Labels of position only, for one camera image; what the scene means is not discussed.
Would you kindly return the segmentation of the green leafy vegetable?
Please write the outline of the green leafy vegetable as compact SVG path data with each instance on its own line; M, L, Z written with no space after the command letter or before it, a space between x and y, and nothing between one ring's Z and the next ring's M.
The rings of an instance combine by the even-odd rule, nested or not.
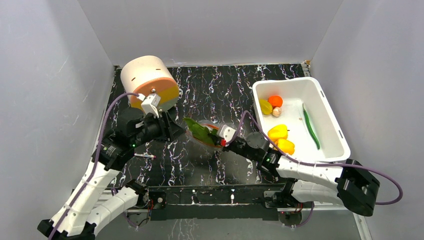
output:
M192 118L183 118L191 136L198 142L207 146L216 146L216 137L218 129L214 125L200 124Z

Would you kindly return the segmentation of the clear zip bag orange zipper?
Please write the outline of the clear zip bag orange zipper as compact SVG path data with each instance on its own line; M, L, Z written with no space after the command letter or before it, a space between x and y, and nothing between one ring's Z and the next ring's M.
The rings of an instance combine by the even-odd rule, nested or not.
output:
M217 126L195 121L189 117L183 118L183 121L187 126L186 135L195 144L211 151L221 151L227 145L227 141L219 136L219 128Z

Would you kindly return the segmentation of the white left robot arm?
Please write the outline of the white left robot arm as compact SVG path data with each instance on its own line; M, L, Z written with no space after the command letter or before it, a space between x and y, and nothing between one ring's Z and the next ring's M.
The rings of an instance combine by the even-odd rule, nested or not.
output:
M41 220L37 230L50 240L94 240L113 219L131 207L149 203L147 187L128 182L109 200L96 206L110 182L134 157L135 148L151 141L171 142L185 134L175 117L164 111L155 116L129 107L117 117L91 156L81 181L63 207L51 218Z

